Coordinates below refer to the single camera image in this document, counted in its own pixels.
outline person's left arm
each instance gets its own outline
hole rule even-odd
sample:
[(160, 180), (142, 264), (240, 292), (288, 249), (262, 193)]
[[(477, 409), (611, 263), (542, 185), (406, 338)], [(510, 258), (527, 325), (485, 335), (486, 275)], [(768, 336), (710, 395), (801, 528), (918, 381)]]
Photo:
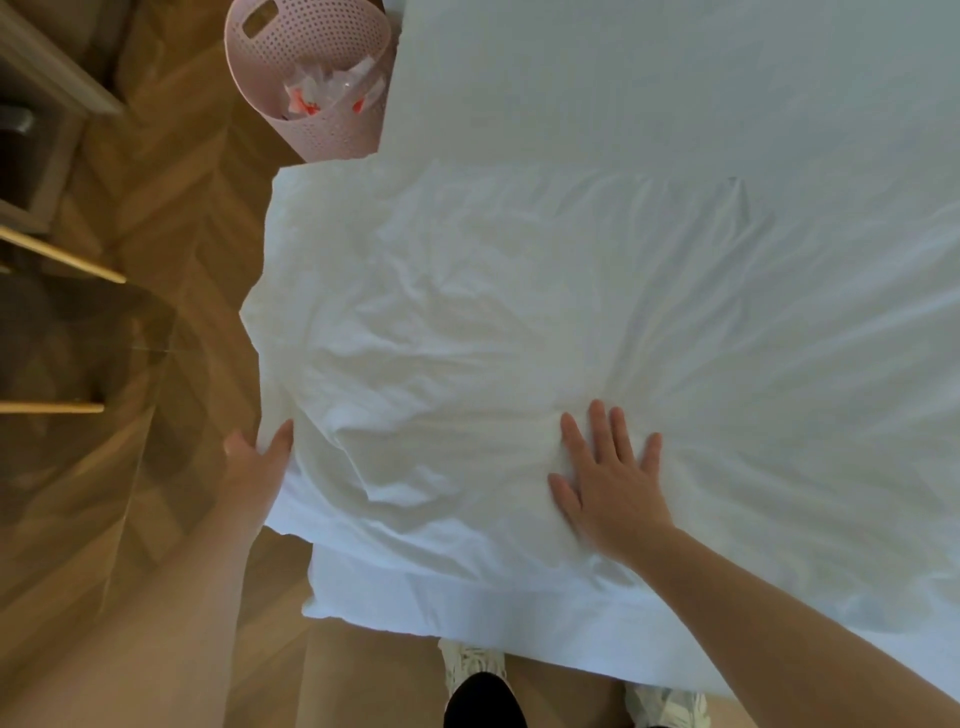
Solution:
[(244, 569), (279, 492), (293, 423), (259, 454), (224, 443), (217, 503), (132, 598), (0, 716), (7, 728), (223, 724)]

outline person's right arm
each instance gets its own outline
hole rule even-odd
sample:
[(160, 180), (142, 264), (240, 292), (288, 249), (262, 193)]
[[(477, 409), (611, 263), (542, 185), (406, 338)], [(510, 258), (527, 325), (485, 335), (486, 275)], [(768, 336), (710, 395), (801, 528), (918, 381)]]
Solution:
[(593, 449), (561, 420), (578, 489), (550, 475), (557, 505), (673, 609), (759, 728), (960, 726), (960, 703), (677, 528), (660, 492), (659, 435), (637, 463), (622, 410), (608, 419), (595, 401), (590, 427)]

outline laundry basket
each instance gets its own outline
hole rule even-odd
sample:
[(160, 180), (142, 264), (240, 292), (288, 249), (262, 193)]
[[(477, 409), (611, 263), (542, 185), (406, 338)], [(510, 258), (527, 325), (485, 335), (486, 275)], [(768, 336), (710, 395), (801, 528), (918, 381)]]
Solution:
[[(248, 20), (264, 5), (275, 16), (259, 32), (250, 31)], [(368, 104), (356, 102), (381, 79), (389, 85), (396, 46), (386, 15), (369, 0), (234, 0), (225, 44), (230, 73), (244, 98), (304, 161), (359, 158), (376, 151), (387, 89)], [(283, 82), (297, 63), (320, 61), (349, 70), (367, 56), (375, 61), (372, 71), (344, 98), (314, 116), (283, 117)]]

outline basket handle hole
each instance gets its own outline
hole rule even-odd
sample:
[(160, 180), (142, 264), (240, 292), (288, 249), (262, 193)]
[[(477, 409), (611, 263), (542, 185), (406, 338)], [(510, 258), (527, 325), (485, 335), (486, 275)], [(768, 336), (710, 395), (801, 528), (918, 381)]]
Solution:
[(243, 21), (244, 34), (250, 40), (253, 40), (263, 33), (264, 29), (274, 22), (274, 18), (278, 15), (280, 15), (280, 9), (276, 6), (274, 0), (267, 0)]

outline forearm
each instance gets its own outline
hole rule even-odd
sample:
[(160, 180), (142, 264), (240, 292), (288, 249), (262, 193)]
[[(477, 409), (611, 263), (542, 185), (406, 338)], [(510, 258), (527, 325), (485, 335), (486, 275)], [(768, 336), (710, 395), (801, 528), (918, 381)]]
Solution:
[(923, 678), (682, 531), (646, 542), (630, 566), (760, 728), (960, 725), (960, 705)]
[(209, 514), (4, 725), (221, 725), (252, 535)]

